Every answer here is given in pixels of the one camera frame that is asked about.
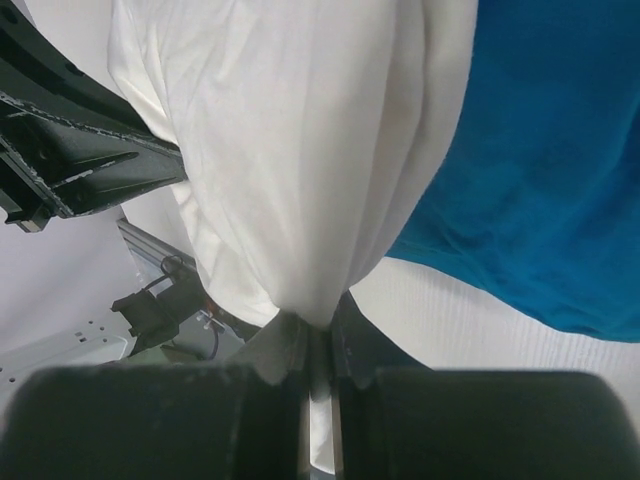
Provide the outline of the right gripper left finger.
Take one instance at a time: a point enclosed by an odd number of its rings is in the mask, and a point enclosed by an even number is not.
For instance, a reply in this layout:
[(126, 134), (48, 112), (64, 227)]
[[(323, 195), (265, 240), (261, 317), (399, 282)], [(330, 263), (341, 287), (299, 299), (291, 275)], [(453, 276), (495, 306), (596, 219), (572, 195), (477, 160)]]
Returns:
[(280, 313), (233, 357), (247, 373), (238, 427), (240, 479), (308, 479), (309, 327)]

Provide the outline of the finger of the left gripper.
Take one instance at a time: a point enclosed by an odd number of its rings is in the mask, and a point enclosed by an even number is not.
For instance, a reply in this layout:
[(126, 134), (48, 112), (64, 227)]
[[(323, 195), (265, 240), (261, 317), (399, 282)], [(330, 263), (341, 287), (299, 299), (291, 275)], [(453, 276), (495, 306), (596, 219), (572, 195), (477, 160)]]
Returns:
[(44, 151), (50, 217), (92, 215), (186, 178), (179, 148), (144, 125), (46, 124), (44, 131), (51, 142)]

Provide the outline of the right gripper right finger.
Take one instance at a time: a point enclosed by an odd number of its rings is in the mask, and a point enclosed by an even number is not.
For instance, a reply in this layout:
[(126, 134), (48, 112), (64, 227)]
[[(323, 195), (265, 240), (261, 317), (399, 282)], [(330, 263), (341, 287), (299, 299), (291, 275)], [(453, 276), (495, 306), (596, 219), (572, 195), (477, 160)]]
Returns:
[(385, 479), (388, 458), (376, 374), (426, 366), (378, 329), (349, 292), (341, 297), (331, 321), (328, 353), (336, 477)]

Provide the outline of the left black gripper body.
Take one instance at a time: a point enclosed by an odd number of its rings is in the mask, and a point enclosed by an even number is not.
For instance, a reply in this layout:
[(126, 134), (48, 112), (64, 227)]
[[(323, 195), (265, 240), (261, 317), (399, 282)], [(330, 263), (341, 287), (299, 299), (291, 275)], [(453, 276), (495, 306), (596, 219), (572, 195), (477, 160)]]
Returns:
[(1, 208), (27, 233), (145, 191), (139, 116), (78, 69), (15, 1), (1, 4)]

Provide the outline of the white t shirt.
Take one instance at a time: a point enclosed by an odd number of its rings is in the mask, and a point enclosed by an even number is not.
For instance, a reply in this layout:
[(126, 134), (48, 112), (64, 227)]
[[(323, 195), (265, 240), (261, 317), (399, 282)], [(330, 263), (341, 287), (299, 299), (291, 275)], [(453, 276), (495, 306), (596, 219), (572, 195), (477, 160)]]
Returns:
[(175, 144), (198, 273), (257, 326), (326, 327), (451, 145), (474, 1), (117, 1), (109, 71)]

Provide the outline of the blue t shirt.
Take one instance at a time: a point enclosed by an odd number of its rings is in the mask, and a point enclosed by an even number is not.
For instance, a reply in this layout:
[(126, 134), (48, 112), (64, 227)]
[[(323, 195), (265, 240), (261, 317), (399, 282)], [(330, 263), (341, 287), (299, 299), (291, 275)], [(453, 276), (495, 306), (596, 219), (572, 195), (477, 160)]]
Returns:
[(639, 5), (482, 1), (447, 157), (390, 256), (639, 339)]

